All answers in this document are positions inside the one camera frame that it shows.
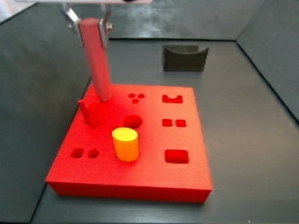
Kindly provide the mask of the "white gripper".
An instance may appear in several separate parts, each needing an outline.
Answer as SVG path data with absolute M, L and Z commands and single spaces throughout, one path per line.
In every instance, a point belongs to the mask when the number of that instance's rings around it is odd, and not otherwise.
M 109 22 L 113 6 L 110 4 L 150 4 L 154 0 L 15 0 L 18 3 L 63 3 L 62 12 L 69 21 L 69 27 L 73 29 L 74 33 L 78 35 L 79 44 L 85 46 L 82 36 L 81 36 L 81 18 L 71 8 L 73 4 L 102 4 L 102 11 L 105 12 L 105 17 L 99 21 L 99 32 L 101 40 L 105 48 L 109 47 L 109 33 L 114 29 L 114 25 Z

